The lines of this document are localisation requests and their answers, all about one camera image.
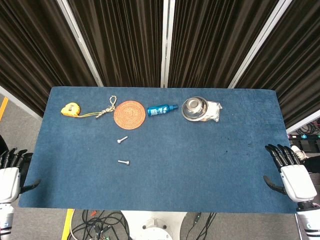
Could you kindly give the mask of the left black-fingered robot hand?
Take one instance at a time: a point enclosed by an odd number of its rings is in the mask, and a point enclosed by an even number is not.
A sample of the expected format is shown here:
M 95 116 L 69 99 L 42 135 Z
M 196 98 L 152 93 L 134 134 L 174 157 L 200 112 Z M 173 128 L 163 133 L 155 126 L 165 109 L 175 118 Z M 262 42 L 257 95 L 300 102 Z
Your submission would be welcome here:
M 11 204 L 19 195 L 35 189 L 41 182 L 25 185 L 33 153 L 12 148 L 0 154 L 0 203 Z

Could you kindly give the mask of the right black-fingered robot hand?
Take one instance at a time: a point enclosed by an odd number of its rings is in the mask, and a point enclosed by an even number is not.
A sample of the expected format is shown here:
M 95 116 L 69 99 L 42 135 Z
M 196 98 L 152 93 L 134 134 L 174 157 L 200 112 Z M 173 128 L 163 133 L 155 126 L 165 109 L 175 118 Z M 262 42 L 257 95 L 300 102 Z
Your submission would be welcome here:
M 282 179 L 283 186 L 275 185 L 268 176 L 264 176 L 267 186 L 283 195 L 287 195 L 293 202 L 302 203 L 313 201 L 317 191 L 303 161 L 306 154 L 297 146 L 277 146 L 268 144 L 265 149 L 269 152 Z

